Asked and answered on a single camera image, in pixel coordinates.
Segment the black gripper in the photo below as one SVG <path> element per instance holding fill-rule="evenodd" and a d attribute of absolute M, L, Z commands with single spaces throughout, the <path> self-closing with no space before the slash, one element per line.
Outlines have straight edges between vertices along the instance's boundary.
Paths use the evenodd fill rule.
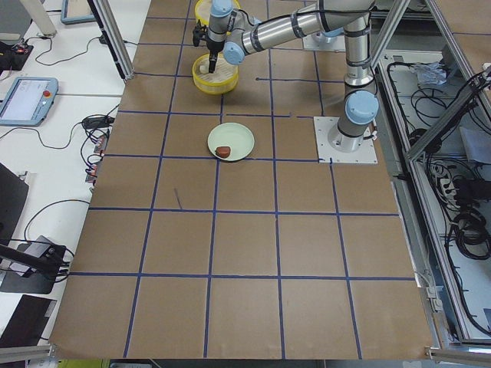
<path fill-rule="evenodd" d="M 210 31 L 207 25 L 198 21 L 193 29 L 193 46 L 198 47 L 201 42 L 205 42 L 209 50 L 208 72 L 213 74 L 216 70 L 218 54 L 225 46 L 225 35 Z"/>

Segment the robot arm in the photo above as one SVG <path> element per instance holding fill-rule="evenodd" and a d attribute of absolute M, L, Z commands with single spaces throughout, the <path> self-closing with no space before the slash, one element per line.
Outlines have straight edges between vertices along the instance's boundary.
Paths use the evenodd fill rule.
<path fill-rule="evenodd" d="M 364 133 L 379 110 L 371 58 L 372 1 L 318 1 L 289 15 L 259 21 L 231 1 L 213 1 L 207 25 L 196 24 L 193 44 L 206 42 L 209 72 L 218 56 L 232 65 L 245 57 L 287 43 L 296 38 L 319 42 L 343 36 L 346 60 L 344 112 L 329 131 L 330 145 L 353 153 L 361 147 Z"/>

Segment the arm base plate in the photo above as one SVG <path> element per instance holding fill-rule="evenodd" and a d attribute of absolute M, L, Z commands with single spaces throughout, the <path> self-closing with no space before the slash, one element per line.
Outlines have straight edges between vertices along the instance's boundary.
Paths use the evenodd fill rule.
<path fill-rule="evenodd" d="M 314 117 L 315 140 L 320 163 L 355 165 L 378 164 L 370 128 L 350 138 L 338 130 L 338 117 Z"/>

